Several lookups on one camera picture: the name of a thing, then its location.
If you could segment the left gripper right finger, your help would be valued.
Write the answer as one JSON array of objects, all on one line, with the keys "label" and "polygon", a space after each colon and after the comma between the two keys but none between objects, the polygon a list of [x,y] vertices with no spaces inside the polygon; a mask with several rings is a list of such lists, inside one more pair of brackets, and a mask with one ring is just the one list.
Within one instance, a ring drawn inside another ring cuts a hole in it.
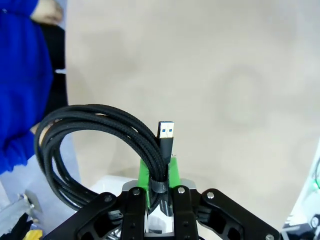
[{"label": "left gripper right finger", "polygon": [[197,240],[205,227],[222,240],[279,240],[280,232],[215,188],[200,193],[182,184],[175,157],[169,164],[174,237]]}]

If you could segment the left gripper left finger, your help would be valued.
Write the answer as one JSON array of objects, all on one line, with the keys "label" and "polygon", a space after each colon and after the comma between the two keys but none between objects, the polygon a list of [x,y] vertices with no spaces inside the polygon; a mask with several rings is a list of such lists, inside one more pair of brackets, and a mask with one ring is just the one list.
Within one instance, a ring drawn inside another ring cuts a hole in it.
[{"label": "left gripper left finger", "polygon": [[137,183],[115,196],[103,192],[53,231],[45,240],[143,240],[149,211],[149,171],[141,162]]}]

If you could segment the person's left hand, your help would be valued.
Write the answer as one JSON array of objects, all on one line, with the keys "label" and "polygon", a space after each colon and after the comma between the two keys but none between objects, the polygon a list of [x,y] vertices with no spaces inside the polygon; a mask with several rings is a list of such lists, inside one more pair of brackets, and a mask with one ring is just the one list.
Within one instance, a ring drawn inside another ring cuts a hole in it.
[{"label": "person's left hand", "polygon": [[30,18],[37,23],[58,25],[64,18],[64,10],[56,0],[38,0]]}]

